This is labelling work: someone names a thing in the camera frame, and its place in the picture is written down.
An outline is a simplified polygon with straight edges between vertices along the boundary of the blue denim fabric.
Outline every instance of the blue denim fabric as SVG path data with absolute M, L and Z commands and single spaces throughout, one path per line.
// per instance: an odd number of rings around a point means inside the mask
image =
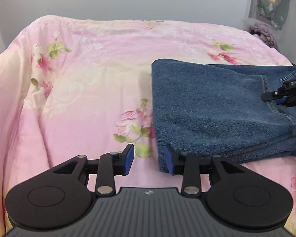
M 201 65 L 160 59 L 152 63 L 153 125 L 158 160 L 166 144 L 235 162 L 296 151 L 296 107 L 264 102 L 264 92 L 296 77 L 296 66 Z

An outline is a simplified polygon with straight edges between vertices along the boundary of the metal pin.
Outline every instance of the metal pin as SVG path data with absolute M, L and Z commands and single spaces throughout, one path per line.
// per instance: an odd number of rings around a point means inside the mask
M 109 194 L 113 191 L 113 188 L 111 186 L 104 185 L 100 186 L 97 191 L 101 194 Z
M 200 189 L 195 186 L 188 186 L 184 188 L 184 192 L 187 194 L 197 194 L 199 191 Z

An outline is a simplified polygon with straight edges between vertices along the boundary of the bedsheet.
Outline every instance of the bedsheet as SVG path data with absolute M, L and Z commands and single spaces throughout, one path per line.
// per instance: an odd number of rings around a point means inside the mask
M 291 65 L 247 32 L 178 21 L 92 21 L 44 16 L 0 54 L 0 236 L 11 225 L 7 192 L 78 154 L 135 145 L 120 186 L 180 188 L 181 176 L 160 172 L 152 125 L 151 63 Z M 246 166 L 280 183 L 294 198 L 286 224 L 296 235 L 296 158 Z M 93 189 L 95 176 L 88 188 Z M 203 189 L 209 181 L 202 176 Z

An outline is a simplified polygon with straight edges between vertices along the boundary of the curtain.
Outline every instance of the curtain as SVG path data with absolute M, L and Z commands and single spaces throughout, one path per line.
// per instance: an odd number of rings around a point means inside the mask
M 290 0 L 254 0 L 254 14 L 264 18 L 276 29 L 281 30 L 288 15 Z

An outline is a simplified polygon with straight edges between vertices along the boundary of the floral bedsheet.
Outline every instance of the floral bedsheet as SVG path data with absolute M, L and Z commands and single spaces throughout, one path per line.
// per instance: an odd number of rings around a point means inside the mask
M 135 145 L 121 186 L 178 187 L 159 172 L 152 125 L 151 63 L 291 65 L 247 32 L 179 21 L 39 18 L 0 54 L 0 236 L 11 225 L 7 192 L 78 154 L 89 159 Z M 296 235 L 296 158 L 246 165 L 282 184 L 294 198 L 286 224 Z M 209 181 L 202 176 L 203 190 Z M 95 186 L 90 177 L 88 188 Z

